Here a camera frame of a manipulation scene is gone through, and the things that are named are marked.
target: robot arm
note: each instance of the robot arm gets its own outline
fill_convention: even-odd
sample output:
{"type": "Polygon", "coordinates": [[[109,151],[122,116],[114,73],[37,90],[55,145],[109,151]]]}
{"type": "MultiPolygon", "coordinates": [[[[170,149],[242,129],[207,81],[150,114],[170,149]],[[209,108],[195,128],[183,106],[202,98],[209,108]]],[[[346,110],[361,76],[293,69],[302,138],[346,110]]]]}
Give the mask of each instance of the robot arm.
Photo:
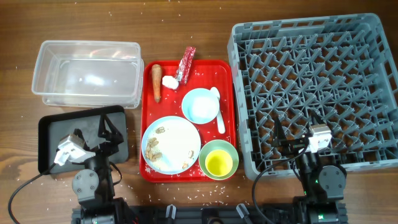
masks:
{"type": "Polygon", "coordinates": [[[73,134],[63,138],[58,145],[54,163],[63,166],[66,161],[70,161],[85,166],[72,182],[72,189],[81,205],[81,209],[73,211],[72,224],[136,224],[138,216],[129,209],[123,198],[113,198],[113,186],[117,182],[113,183],[111,166],[116,170],[118,168],[108,158],[119,152],[118,145],[124,139],[104,114],[100,117],[98,137],[104,138],[105,142],[90,149],[81,131],[75,129],[73,134]]]}
{"type": "Polygon", "coordinates": [[[279,119],[274,120],[272,146],[282,147],[284,156],[297,156],[305,151],[295,160],[305,194],[294,198],[297,223],[346,223],[346,216],[340,214],[338,201],[343,199],[347,173],[338,164],[324,164],[319,155],[319,151],[330,143],[329,127],[313,112],[309,132],[302,138],[287,140],[279,119]]]}

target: wooden table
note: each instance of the wooden table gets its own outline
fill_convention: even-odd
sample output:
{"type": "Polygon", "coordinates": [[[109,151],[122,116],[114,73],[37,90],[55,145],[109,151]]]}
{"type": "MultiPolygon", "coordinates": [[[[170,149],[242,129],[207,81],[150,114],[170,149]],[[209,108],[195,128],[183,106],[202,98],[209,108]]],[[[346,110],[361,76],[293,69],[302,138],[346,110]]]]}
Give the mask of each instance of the wooden table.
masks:
{"type": "MultiPolygon", "coordinates": [[[[228,61],[226,46],[234,24],[375,12],[382,20],[392,53],[398,55],[396,1],[25,2],[29,1],[5,0],[0,4],[0,223],[11,222],[6,204],[12,192],[38,174],[39,119],[81,110],[45,106],[41,97],[31,92],[37,53],[45,40],[138,42],[145,63],[180,59],[185,47],[193,45],[197,47],[196,58],[228,61]]],[[[127,110],[126,116],[128,128],[137,131],[129,132],[131,158],[119,165],[123,181],[115,187],[117,197],[125,197],[130,205],[203,205],[220,200],[224,205],[252,204],[252,181],[244,178],[243,166],[227,182],[146,182],[138,174],[141,109],[127,110]],[[224,186],[224,194],[210,196],[210,191],[224,186]]],[[[71,210],[78,206],[72,191],[75,174],[45,176],[28,185],[14,200],[15,216],[21,223],[70,223],[71,210]]],[[[344,202],[350,223],[397,223],[397,186],[398,169],[349,173],[344,202]]],[[[272,180],[257,186],[259,202],[291,202],[292,197],[302,194],[297,179],[272,180]]]]}

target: red packet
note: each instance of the red packet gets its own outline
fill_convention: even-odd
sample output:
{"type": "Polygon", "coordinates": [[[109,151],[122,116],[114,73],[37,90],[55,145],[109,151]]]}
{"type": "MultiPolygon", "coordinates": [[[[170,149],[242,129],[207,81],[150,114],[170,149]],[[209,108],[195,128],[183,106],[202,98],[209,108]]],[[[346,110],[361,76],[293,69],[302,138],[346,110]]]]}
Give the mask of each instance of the red packet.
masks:
{"type": "Polygon", "coordinates": [[[185,50],[184,57],[180,61],[177,71],[175,72],[174,78],[180,83],[187,84],[189,70],[191,69],[191,64],[193,60],[193,55],[195,54],[196,48],[187,47],[185,50]]]}

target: wire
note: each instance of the wire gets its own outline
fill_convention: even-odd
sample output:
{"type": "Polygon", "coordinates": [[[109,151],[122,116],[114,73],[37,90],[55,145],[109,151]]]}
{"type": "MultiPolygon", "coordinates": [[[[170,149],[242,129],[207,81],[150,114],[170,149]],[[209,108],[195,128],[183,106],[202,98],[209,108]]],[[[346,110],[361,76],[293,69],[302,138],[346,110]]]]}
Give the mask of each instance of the wire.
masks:
{"type": "Polygon", "coordinates": [[[298,178],[298,180],[301,182],[301,178],[300,178],[299,174],[296,172],[296,165],[297,165],[296,161],[293,161],[292,162],[293,172],[296,175],[296,177],[298,178]]]}
{"type": "Polygon", "coordinates": [[[305,147],[303,148],[302,152],[300,152],[297,156],[295,156],[295,157],[293,157],[293,158],[291,158],[291,159],[288,159],[288,160],[286,160],[286,161],[278,162],[277,164],[273,164],[273,165],[267,167],[267,168],[264,169],[264,170],[256,177],[256,179],[254,180],[254,182],[253,182],[253,187],[252,187],[252,189],[251,189],[251,195],[252,195],[252,199],[253,199],[253,204],[254,204],[256,210],[260,213],[261,217],[262,217],[263,219],[265,219],[266,222],[267,222],[268,224],[275,224],[275,223],[272,222],[269,218],[266,217],[265,214],[263,214],[263,213],[261,212],[261,210],[260,210],[260,208],[259,208],[259,206],[258,206],[258,204],[257,204],[257,202],[256,202],[256,184],[257,184],[257,182],[259,181],[259,179],[262,177],[262,175],[265,174],[265,173],[266,173],[267,171],[269,171],[270,169],[273,169],[273,168],[275,168],[275,167],[277,167],[277,166],[279,166],[279,165],[282,165],[282,164],[284,164],[284,163],[286,163],[286,162],[290,162],[290,161],[295,160],[295,159],[299,158],[300,156],[302,156],[302,155],[304,154],[304,152],[306,151],[307,146],[305,146],[305,147]]]}
{"type": "Polygon", "coordinates": [[[55,165],[56,165],[56,163],[53,163],[53,164],[50,166],[49,169],[47,169],[47,170],[44,171],[43,173],[41,173],[41,174],[39,174],[39,175],[33,177],[32,179],[28,180],[27,182],[25,182],[24,184],[22,184],[21,186],[19,186],[19,187],[17,188],[17,190],[14,191],[14,193],[12,193],[12,195],[11,195],[11,197],[10,197],[10,200],[8,201],[8,214],[10,215],[12,221],[14,221],[15,224],[20,224],[20,223],[18,222],[18,220],[15,218],[14,214],[12,214],[12,210],[11,210],[11,203],[12,203],[12,200],[14,199],[15,195],[16,195],[21,189],[23,189],[26,185],[28,185],[28,184],[30,184],[31,182],[35,181],[35,180],[38,179],[39,177],[41,177],[41,176],[43,176],[43,175],[49,173],[50,170],[51,170],[53,167],[55,167],[55,165]]]}
{"type": "Polygon", "coordinates": [[[120,183],[120,181],[122,181],[122,172],[120,172],[119,168],[113,162],[110,161],[109,164],[111,164],[111,166],[113,166],[113,168],[116,169],[117,172],[119,172],[119,175],[120,175],[120,180],[118,180],[115,183],[113,183],[113,185],[115,186],[116,184],[120,183]]]}

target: light blue bowl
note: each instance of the light blue bowl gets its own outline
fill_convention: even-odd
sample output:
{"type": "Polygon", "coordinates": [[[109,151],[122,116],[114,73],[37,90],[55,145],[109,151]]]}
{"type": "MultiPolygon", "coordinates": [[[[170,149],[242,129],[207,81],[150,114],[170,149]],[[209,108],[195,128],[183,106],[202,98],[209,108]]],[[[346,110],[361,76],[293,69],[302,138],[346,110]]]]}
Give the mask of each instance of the light blue bowl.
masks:
{"type": "Polygon", "coordinates": [[[220,110],[217,97],[205,88],[189,91],[182,100],[182,113],[195,124],[206,124],[216,118],[220,110]]]}

